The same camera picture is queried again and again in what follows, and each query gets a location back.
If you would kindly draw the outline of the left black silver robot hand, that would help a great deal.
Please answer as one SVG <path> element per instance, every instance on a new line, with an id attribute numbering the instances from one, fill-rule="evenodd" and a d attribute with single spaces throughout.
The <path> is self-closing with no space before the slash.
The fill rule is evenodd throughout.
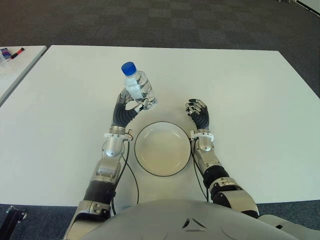
<path id="1" fill-rule="evenodd" d="M 126 109 L 129 102 L 135 101 L 137 103 L 131 109 Z M 140 113 L 141 111 L 147 111 L 153 108 L 157 104 L 157 98 L 155 96 L 143 96 L 142 99 L 134 100 L 129 91 L 124 88 L 116 100 L 116 104 L 113 110 L 112 123 L 113 127 L 126 126 Z"/>

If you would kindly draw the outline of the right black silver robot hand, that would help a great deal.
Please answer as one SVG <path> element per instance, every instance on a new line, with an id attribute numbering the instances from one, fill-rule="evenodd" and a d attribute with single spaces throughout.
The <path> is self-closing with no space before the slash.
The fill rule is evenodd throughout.
<path id="1" fill-rule="evenodd" d="M 185 111 L 191 117 L 197 130 L 209 130 L 210 117 L 207 105 L 200 99 L 189 99 Z"/>

